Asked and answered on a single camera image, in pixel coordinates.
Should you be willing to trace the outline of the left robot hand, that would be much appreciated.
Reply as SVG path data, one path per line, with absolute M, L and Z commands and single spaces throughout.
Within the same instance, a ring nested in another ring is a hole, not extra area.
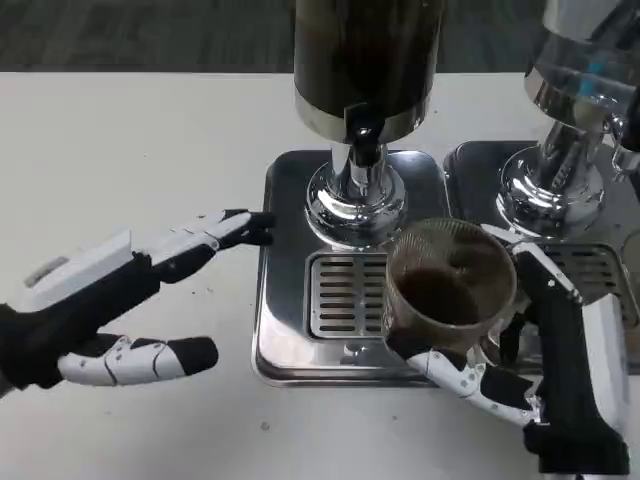
M 1 392 L 50 389 L 66 381 L 117 387 L 170 381 L 214 368 L 207 336 L 130 339 L 102 327 L 201 270 L 238 245 L 273 242 L 270 212 L 225 209 L 172 228 L 136 251 L 130 231 L 74 256 L 58 257 L 27 277 L 1 304 Z

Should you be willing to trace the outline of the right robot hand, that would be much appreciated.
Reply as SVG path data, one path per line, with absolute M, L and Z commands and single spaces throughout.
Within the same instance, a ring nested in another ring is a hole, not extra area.
M 499 322 L 531 312 L 542 377 L 470 359 Z M 629 379 L 621 305 L 587 300 L 534 240 L 432 218 L 402 231 L 386 260 L 385 344 L 409 367 L 522 429 L 553 479 L 625 479 Z

